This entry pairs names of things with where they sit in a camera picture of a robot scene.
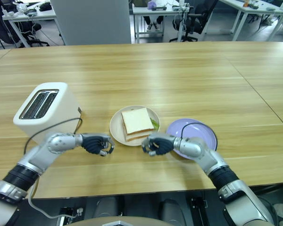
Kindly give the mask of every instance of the white toaster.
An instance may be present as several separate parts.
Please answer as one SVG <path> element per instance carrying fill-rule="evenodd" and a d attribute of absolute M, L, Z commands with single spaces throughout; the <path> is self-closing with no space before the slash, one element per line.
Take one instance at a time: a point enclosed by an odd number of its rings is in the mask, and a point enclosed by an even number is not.
<path fill-rule="evenodd" d="M 14 124 L 29 137 L 38 131 L 59 122 L 78 118 L 81 108 L 69 86 L 64 82 L 47 82 L 37 86 L 24 101 L 16 115 Z M 68 121 L 48 129 L 33 138 L 40 144 L 50 132 L 74 132 L 78 120 Z"/>

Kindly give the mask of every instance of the beige plate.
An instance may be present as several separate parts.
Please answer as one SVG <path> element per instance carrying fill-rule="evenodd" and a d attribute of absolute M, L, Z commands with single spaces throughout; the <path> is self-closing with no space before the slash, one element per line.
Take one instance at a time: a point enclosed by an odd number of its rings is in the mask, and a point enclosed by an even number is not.
<path fill-rule="evenodd" d="M 121 112 L 123 111 L 129 111 L 129 110 L 136 110 L 143 108 L 144 106 L 139 105 L 133 105 L 133 106 L 127 106 L 122 108 L 121 110 L 118 110 L 111 118 L 110 121 L 110 133 L 113 136 L 115 140 L 117 140 L 119 143 L 127 145 L 127 146 L 139 146 L 142 145 L 142 141 L 145 138 L 140 138 L 136 140 L 126 141 L 124 136 L 124 128 L 123 128 L 123 122 L 122 122 L 122 115 Z M 151 109 L 147 108 L 149 116 L 154 119 L 160 126 L 160 121 L 158 115 Z"/>

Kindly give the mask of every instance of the plate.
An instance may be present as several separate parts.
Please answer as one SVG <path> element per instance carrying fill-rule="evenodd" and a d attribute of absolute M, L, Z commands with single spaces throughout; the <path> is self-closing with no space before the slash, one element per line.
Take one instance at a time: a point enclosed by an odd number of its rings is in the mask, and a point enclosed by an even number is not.
<path fill-rule="evenodd" d="M 166 133 L 169 135 L 180 137 L 183 127 L 189 123 L 195 123 L 195 122 L 204 124 L 195 119 L 178 119 L 169 125 L 168 129 L 166 130 Z M 183 137 L 200 137 L 207 143 L 210 149 L 216 150 L 217 137 L 209 127 L 201 124 L 194 124 L 185 127 L 183 130 Z M 191 157 L 182 154 L 180 151 L 176 149 L 174 149 L 174 151 L 183 158 L 192 159 Z"/>
<path fill-rule="evenodd" d="M 125 140 L 124 128 L 123 128 L 123 119 L 122 119 L 121 112 L 129 111 L 129 110 L 132 110 L 132 109 L 136 110 L 136 109 L 140 109 L 140 108 L 143 108 L 143 107 L 144 106 L 140 106 L 140 105 L 127 106 L 127 107 L 124 107 L 124 108 L 118 110 L 112 116 L 111 121 L 110 121 L 110 125 L 109 125 L 109 129 L 110 129 L 111 135 L 113 136 L 113 138 L 115 140 L 117 140 L 119 143 L 127 145 L 127 146 L 140 146 L 140 145 L 142 145 L 142 141 L 145 139 L 145 137 L 139 138 L 139 139 L 136 139 L 136 140 L 131 140 L 131 141 Z M 151 110 L 150 108 L 148 108 L 148 107 L 146 107 L 146 108 L 147 108 L 149 116 L 153 120 L 155 120 L 159 124 L 159 127 L 160 127 L 160 120 L 159 120 L 158 115 L 153 110 Z"/>

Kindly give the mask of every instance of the bread slice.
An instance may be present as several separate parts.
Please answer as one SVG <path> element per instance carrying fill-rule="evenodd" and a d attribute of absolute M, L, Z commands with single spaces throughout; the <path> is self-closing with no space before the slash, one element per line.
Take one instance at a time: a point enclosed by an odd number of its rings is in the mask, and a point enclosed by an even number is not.
<path fill-rule="evenodd" d="M 125 137 L 154 130 L 147 108 L 122 112 Z"/>
<path fill-rule="evenodd" d="M 126 127 L 124 126 L 124 124 L 123 124 L 123 127 L 124 127 L 125 140 L 127 142 L 131 141 L 131 140 L 136 140 L 136 139 L 139 139 L 139 138 L 147 137 L 147 136 L 149 136 L 152 133 L 152 131 L 147 131 L 147 132 L 136 133 L 136 134 L 133 134 L 133 135 L 127 135 L 127 133 L 125 132 L 126 131 Z"/>

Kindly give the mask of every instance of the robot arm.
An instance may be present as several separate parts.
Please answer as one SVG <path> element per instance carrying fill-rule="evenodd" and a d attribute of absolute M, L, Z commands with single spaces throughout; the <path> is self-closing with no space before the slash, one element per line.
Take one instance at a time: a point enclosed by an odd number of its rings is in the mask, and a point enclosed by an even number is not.
<path fill-rule="evenodd" d="M 273 222 L 269 211 L 252 190 L 230 169 L 219 153 L 208 148 L 198 137 L 179 138 L 153 133 L 142 143 L 150 156 L 166 154 L 174 148 L 196 161 L 218 190 L 219 199 L 225 204 L 224 215 L 231 226 L 252 225 L 260 220 Z"/>
<path fill-rule="evenodd" d="M 106 156 L 112 153 L 114 145 L 111 137 L 105 134 L 48 135 L 40 145 L 26 153 L 3 180 L 0 180 L 0 226 L 8 225 L 8 222 L 12 221 L 17 205 L 27 196 L 28 189 L 62 153 L 82 146 L 90 153 Z"/>

